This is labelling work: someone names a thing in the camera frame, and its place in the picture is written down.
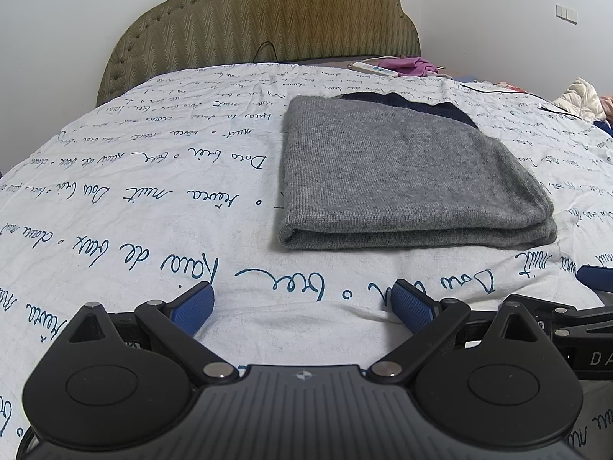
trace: navy blue fabric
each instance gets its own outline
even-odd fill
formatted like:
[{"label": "navy blue fabric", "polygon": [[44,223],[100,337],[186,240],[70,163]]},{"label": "navy blue fabric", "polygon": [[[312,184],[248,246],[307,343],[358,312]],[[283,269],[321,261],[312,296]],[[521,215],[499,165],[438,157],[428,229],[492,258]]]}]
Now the navy blue fabric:
[{"label": "navy blue fabric", "polygon": [[606,131],[610,136],[613,136],[613,128],[611,128],[606,121],[594,121],[594,126],[600,128],[602,131]]},{"label": "navy blue fabric", "polygon": [[362,102],[374,102],[376,104],[391,105],[392,107],[403,107],[405,109],[412,109],[425,114],[440,116],[442,118],[455,119],[456,121],[468,124],[473,128],[477,127],[473,120],[468,117],[467,113],[458,109],[458,107],[454,106],[454,104],[450,102],[430,105],[429,103],[411,102],[410,100],[401,97],[397,93],[381,95],[379,93],[372,93],[368,91],[345,93],[344,95],[341,95],[341,98],[343,100],[361,100]]}]

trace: white power strip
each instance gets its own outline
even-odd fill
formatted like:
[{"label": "white power strip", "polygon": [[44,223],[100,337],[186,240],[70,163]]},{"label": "white power strip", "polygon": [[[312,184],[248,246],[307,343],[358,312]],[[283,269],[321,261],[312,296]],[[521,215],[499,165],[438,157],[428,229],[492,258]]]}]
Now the white power strip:
[{"label": "white power strip", "polygon": [[366,72],[367,74],[376,74],[379,76],[388,76],[390,78],[397,78],[398,73],[391,69],[383,69],[379,66],[371,66],[365,62],[354,62],[350,64],[349,69],[352,71]]}]

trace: pink cloth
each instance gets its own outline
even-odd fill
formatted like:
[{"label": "pink cloth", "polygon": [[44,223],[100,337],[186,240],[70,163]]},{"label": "pink cloth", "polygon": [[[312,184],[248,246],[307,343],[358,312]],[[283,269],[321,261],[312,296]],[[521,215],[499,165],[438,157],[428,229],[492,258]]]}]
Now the pink cloth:
[{"label": "pink cloth", "polygon": [[406,59],[383,59],[379,67],[396,71],[398,76],[425,76],[427,73],[437,73],[438,67],[421,57]]}]

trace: bed sheet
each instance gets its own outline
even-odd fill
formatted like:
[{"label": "bed sheet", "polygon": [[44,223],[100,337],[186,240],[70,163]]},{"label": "bed sheet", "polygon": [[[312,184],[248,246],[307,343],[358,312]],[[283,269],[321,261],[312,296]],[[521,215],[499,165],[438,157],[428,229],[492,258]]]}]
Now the bed sheet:
[{"label": "bed sheet", "polygon": [[[613,139],[533,96],[469,86],[297,65],[185,70],[81,117],[18,164],[0,181],[0,458],[28,426],[23,383],[87,301],[129,311],[207,280],[215,310],[196,337],[232,364],[363,368],[410,335],[387,302],[397,278],[481,310],[513,292],[600,306],[574,273],[613,265]],[[281,248],[287,104],[355,91],[456,104],[547,189],[558,240],[527,251]]]}]

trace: blue gripper pad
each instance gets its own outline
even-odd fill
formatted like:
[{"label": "blue gripper pad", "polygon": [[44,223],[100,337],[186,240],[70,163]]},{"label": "blue gripper pad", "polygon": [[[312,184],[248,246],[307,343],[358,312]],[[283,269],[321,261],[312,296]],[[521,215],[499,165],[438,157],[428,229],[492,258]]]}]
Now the blue gripper pad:
[{"label": "blue gripper pad", "polygon": [[438,301],[406,280],[396,280],[391,294],[392,311],[415,334],[441,313]]},{"label": "blue gripper pad", "polygon": [[192,337],[213,313],[215,293],[209,282],[200,282],[164,307],[170,321]]},{"label": "blue gripper pad", "polygon": [[583,265],[576,276],[578,281],[593,291],[613,292],[613,268]]}]

